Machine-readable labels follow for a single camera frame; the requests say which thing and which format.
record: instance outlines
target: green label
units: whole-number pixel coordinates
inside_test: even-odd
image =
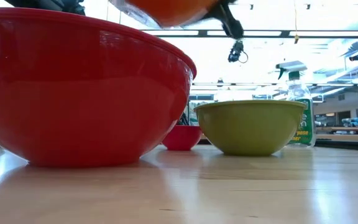
[[[303,112],[302,121],[290,143],[310,144],[313,138],[313,117],[311,111],[311,100],[301,99],[298,102],[304,103],[306,109]]]

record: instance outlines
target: green bowl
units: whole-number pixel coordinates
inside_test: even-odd
[[[210,103],[195,108],[204,135],[223,153],[269,156],[284,147],[300,125],[305,104],[279,100]]]

